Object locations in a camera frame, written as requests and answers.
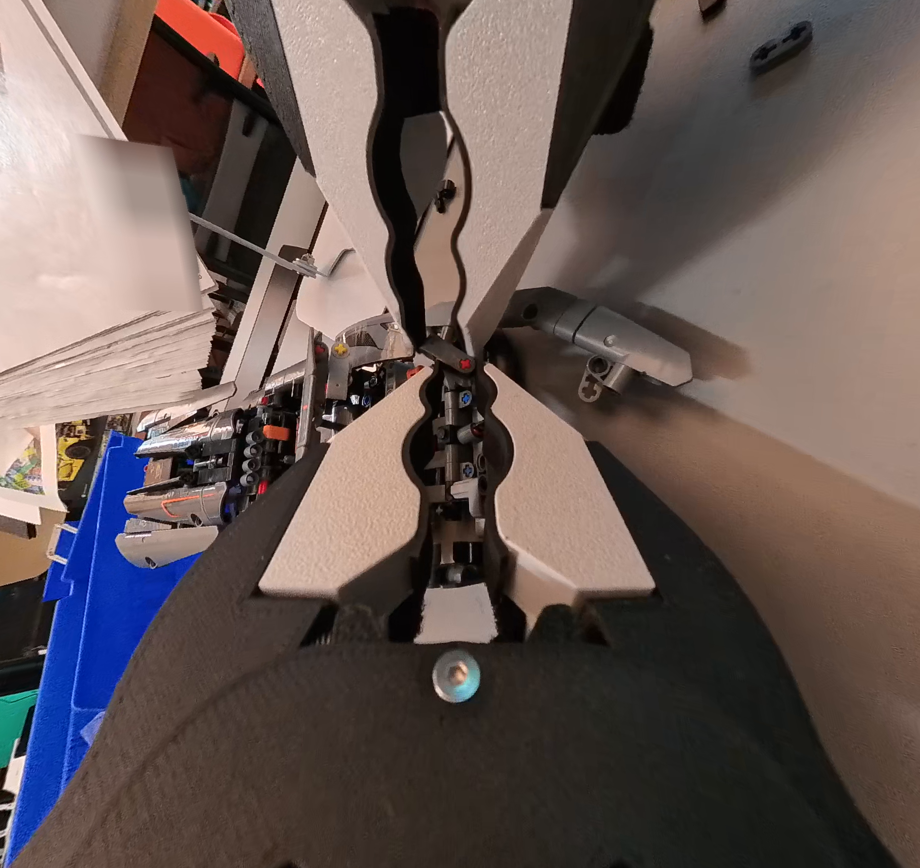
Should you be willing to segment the green bin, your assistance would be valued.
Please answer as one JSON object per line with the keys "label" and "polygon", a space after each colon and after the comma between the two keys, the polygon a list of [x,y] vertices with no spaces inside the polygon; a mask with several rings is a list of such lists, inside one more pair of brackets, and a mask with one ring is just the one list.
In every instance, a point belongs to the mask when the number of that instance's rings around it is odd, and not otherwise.
{"label": "green bin", "polygon": [[38,698],[38,690],[27,690],[1,696],[1,759],[0,767],[6,769],[14,747],[22,735],[29,711]]}

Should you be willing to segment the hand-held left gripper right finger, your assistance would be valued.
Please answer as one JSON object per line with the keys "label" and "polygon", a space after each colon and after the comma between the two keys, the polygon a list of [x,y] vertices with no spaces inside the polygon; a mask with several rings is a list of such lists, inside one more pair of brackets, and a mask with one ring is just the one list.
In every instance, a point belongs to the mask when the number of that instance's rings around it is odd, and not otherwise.
{"label": "hand-held left gripper right finger", "polygon": [[512,443],[494,498],[511,562],[502,590],[527,625],[551,606],[649,597],[655,582],[584,438],[499,368],[485,372]]}

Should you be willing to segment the orange tray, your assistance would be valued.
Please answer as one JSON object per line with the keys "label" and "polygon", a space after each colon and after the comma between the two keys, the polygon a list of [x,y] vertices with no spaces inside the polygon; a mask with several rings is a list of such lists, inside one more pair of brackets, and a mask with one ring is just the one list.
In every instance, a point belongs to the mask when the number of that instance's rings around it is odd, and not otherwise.
{"label": "orange tray", "polygon": [[157,0],[155,16],[227,74],[240,79],[246,51],[232,22],[223,15],[204,11],[192,0]]}

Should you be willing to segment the colourful printed booklet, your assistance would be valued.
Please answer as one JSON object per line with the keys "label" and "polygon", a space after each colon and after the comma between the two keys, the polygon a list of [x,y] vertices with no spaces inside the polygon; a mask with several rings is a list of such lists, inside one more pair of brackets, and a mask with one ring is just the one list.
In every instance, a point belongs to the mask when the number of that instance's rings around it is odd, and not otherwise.
{"label": "colourful printed booklet", "polygon": [[1,431],[1,516],[38,525],[44,510],[66,514],[58,487],[54,425]]}

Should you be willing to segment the blue storage bin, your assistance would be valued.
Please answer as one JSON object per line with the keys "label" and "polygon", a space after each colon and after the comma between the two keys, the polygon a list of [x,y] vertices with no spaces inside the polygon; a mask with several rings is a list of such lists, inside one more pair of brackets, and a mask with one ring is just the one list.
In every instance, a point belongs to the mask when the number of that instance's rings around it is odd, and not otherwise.
{"label": "blue storage bin", "polygon": [[62,844],[80,847],[83,832],[121,793],[129,770],[155,744],[156,701],[128,698],[119,688],[144,633],[173,589],[203,551],[193,537],[190,555],[164,566],[136,566],[116,538],[128,519],[123,499],[141,485],[145,461],[139,442],[112,434],[75,534],[64,542],[64,562],[50,565],[45,598],[56,601],[24,774],[11,821],[5,866],[11,866],[64,798],[69,824],[53,817]]}

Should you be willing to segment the white book stand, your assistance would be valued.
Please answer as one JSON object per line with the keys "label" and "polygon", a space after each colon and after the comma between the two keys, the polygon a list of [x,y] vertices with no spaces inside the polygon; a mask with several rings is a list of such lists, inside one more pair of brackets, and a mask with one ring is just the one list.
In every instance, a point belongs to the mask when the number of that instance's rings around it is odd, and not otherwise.
{"label": "white book stand", "polygon": [[283,244],[309,248],[318,276],[302,279],[270,260],[259,266],[218,386],[223,398],[213,402],[217,411],[241,406],[271,371],[302,361],[310,341],[308,326],[332,340],[352,324],[386,311],[385,298],[353,251],[347,231],[299,161],[267,248],[280,253]]}

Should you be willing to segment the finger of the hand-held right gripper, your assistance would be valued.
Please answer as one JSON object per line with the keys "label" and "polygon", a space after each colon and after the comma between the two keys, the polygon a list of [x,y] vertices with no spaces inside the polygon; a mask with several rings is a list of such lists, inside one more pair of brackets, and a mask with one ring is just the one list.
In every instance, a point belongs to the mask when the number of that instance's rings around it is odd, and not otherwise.
{"label": "finger of the hand-held right gripper", "polygon": [[467,349],[497,328],[546,229],[543,195],[573,0],[471,0],[444,50],[448,114],[466,163],[456,238]]}
{"label": "finger of the hand-held right gripper", "polygon": [[382,0],[270,0],[317,184],[412,345],[426,339],[417,209],[401,162],[431,113],[431,11]]}

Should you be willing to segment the grey lego car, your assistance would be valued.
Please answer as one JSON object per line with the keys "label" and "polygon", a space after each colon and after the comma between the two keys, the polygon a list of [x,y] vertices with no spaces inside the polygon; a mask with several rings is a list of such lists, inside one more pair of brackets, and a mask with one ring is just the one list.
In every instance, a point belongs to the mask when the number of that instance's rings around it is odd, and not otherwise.
{"label": "grey lego car", "polygon": [[[432,586],[482,580],[488,463],[473,371],[459,357],[424,351],[434,361],[420,388],[430,411],[408,441],[408,457],[429,512]],[[130,563],[158,568],[203,552],[268,492],[314,443],[328,443],[391,397],[422,369],[420,357],[388,313],[351,325],[329,342],[266,377],[240,406],[148,414],[144,484],[128,491],[129,518],[117,546]]]}

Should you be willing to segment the grey lego fender assembly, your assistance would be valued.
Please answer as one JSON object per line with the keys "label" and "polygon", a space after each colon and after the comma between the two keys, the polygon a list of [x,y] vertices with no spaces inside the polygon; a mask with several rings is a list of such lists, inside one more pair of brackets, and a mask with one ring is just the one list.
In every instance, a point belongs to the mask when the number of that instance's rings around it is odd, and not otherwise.
{"label": "grey lego fender assembly", "polygon": [[555,287],[517,290],[499,326],[532,328],[588,353],[578,389],[581,402],[596,402],[603,391],[620,394],[638,376],[671,388],[694,378],[691,356],[681,347],[624,315]]}

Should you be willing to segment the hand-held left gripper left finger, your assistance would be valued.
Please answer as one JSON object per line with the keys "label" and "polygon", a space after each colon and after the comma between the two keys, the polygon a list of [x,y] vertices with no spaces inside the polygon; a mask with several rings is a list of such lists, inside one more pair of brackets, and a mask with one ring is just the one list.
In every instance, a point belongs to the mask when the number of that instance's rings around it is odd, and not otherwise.
{"label": "hand-held left gripper left finger", "polygon": [[411,591],[423,498],[410,438],[428,414],[419,372],[329,442],[260,578],[263,594],[358,604],[387,616]]}

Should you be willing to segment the small grey lego liftarm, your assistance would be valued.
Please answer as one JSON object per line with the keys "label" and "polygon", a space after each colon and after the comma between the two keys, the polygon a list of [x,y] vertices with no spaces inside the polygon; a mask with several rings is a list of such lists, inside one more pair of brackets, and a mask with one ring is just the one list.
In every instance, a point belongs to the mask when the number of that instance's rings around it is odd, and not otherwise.
{"label": "small grey lego liftarm", "polygon": [[809,20],[791,25],[782,35],[766,40],[756,47],[749,58],[749,70],[758,78],[776,69],[811,45],[813,25]]}

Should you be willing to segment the open instruction booklet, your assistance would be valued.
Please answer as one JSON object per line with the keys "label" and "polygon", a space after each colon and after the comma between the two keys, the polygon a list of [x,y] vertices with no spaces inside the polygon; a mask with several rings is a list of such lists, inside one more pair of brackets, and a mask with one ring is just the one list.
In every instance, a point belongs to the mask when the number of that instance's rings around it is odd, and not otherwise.
{"label": "open instruction booklet", "polygon": [[2,0],[2,425],[187,401],[216,319],[170,149],[127,141],[42,0]]}

